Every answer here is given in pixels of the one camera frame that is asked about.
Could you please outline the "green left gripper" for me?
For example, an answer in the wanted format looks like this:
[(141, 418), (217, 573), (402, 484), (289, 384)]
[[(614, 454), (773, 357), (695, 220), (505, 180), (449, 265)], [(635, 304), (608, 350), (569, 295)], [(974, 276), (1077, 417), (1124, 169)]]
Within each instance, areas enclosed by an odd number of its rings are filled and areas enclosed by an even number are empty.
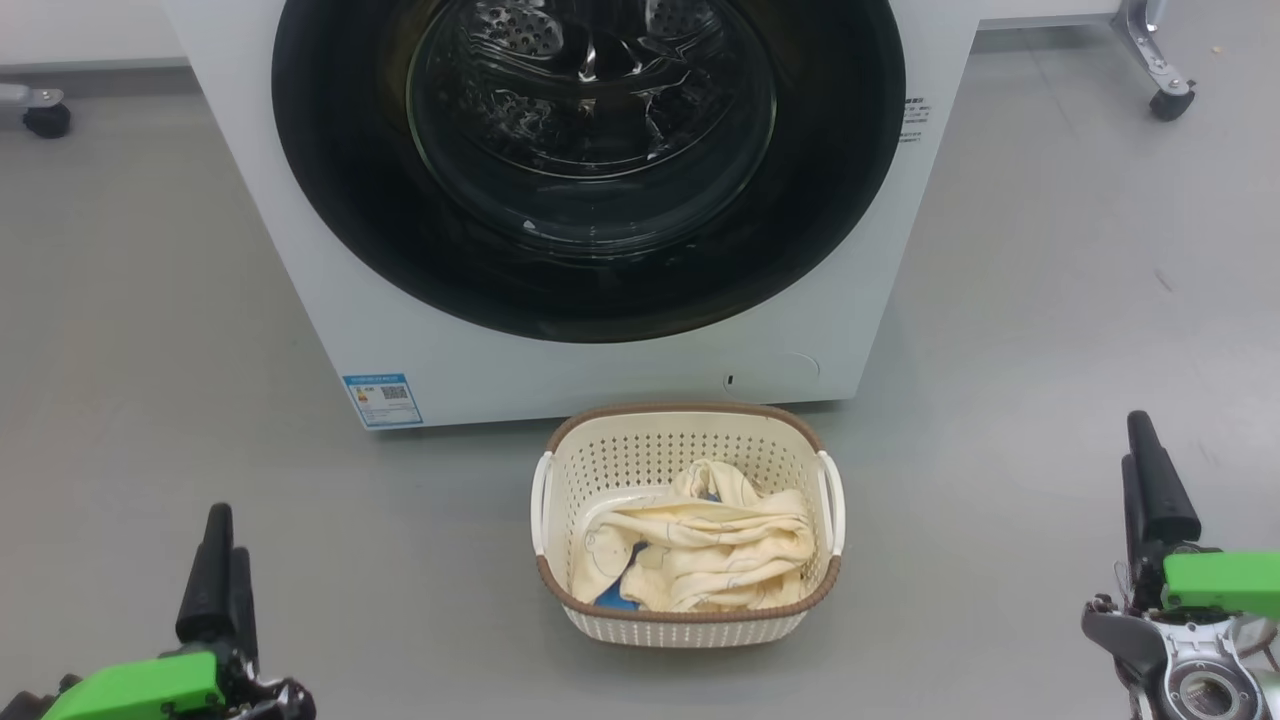
[(230, 506), (215, 503), (191, 565), (175, 635), (187, 644), (234, 634), (239, 651), (205, 648), (96, 671), (59, 692), (42, 717), (316, 717), (314, 694), (301, 683), (292, 678), (266, 680), (257, 673), (259, 633), (250, 552), (244, 547), (233, 548)]

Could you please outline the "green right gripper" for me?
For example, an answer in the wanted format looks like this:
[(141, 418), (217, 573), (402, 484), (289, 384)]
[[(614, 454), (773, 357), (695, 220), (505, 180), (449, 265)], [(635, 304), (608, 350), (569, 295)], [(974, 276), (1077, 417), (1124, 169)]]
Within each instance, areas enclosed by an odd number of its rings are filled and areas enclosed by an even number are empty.
[(1277, 717), (1277, 553), (1174, 553), (1201, 520), (1146, 411), (1123, 457), (1128, 596), (1096, 594), (1082, 630), (1114, 660), (1132, 719)]

